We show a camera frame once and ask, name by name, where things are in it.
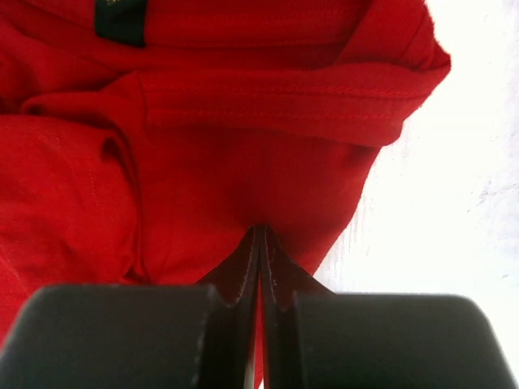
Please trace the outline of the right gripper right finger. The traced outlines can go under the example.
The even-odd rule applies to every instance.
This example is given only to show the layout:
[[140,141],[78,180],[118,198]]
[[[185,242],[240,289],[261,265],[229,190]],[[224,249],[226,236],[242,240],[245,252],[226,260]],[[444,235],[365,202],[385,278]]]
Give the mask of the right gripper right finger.
[[334,293],[259,231],[267,388],[513,388],[487,317],[456,295]]

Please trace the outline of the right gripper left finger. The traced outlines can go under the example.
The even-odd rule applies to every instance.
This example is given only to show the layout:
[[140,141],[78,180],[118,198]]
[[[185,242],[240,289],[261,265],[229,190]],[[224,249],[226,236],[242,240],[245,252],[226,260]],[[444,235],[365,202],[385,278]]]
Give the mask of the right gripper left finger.
[[38,290],[2,350],[2,387],[252,388],[259,235],[192,285]]

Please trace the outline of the red t shirt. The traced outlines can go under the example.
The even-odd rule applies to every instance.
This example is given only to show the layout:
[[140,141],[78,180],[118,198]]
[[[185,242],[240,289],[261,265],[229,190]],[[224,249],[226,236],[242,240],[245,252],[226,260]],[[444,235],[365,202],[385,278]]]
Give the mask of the red t shirt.
[[195,282],[255,224],[316,271],[450,68],[423,1],[2,2],[2,387],[166,385],[165,363],[50,368],[19,311]]

